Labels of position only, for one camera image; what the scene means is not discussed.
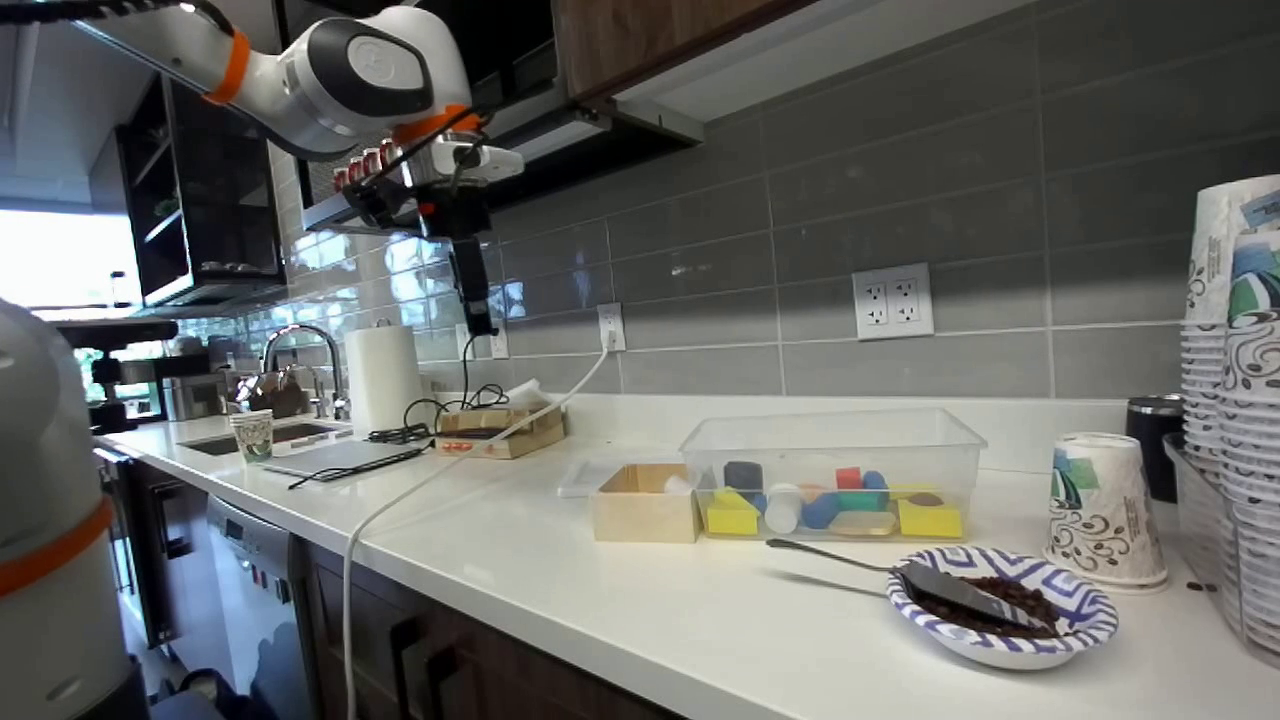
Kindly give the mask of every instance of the yellow sponge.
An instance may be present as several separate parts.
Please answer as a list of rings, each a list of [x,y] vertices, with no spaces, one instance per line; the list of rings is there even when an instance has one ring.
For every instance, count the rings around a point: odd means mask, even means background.
[[[938,491],[892,491],[892,503],[896,503],[899,536],[934,536],[934,539],[966,536],[962,506]]]
[[[715,488],[702,503],[706,536],[759,536],[759,512],[730,488]]]

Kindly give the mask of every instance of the kitchen cabinet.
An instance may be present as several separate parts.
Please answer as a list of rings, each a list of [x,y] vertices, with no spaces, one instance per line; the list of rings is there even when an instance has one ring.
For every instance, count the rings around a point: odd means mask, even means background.
[[[305,553],[305,624],[318,676],[318,716],[344,716],[338,556]],[[564,658],[476,624],[377,573],[352,573],[352,663],[367,720],[666,720]]]
[[[555,0],[567,95],[602,100],[808,0]]]
[[[282,290],[267,142],[254,124],[156,78],[114,129],[142,303]]]

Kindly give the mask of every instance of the paper towel roll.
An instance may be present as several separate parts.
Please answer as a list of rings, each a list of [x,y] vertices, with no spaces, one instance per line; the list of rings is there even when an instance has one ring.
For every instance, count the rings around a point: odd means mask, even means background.
[[[349,331],[352,429],[399,429],[404,408],[424,397],[409,326]]]
[[[1187,322],[1228,322],[1234,244],[1276,222],[1280,175],[1215,185],[1197,196]]]

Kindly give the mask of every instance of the window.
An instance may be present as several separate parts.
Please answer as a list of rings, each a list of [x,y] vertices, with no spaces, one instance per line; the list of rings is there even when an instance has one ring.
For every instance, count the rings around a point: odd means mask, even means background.
[[[0,294],[38,316],[136,308],[129,217],[0,208]]]

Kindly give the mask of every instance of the robotic arm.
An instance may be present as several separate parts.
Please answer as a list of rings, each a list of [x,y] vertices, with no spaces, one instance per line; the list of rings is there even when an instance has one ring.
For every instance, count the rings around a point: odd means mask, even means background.
[[[480,137],[466,72],[449,22],[416,3],[367,20],[327,17],[281,55],[254,51],[211,3],[162,3],[78,20],[125,55],[254,118],[305,160],[352,157],[336,187],[377,229],[404,208],[424,234],[452,239],[452,274],[471,337],[491,337],[476,187],[519,175],[519,151]]]

